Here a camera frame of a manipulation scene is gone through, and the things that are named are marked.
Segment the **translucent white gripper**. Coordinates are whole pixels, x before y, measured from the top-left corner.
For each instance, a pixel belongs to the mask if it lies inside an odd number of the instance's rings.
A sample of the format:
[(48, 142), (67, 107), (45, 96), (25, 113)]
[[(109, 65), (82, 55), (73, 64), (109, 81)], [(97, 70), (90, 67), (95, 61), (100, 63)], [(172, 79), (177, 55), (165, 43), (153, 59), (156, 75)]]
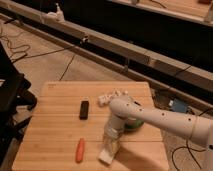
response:
[(120, 148), (119, 139), (124, 132), (125, 120), (111, 115), (104, 127), (104, 150), (113, 157)]

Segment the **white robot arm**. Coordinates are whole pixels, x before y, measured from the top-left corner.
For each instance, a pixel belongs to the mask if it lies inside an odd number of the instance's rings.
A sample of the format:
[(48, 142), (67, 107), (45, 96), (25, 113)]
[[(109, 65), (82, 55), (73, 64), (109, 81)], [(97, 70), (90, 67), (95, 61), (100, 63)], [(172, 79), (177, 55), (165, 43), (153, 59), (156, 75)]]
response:
[(190, 140), (203, 147), (206, 155), (213, 154), (213, 120), (211, 119), (161, 109), (143, 108), (128, 95), (113, 98), (109, 102), (109, 109), (111, 115), (105, 125), (104, 150), (110, 156), (117, 153), (119, 138), (130, 118), (139, 119), (183, 139)]

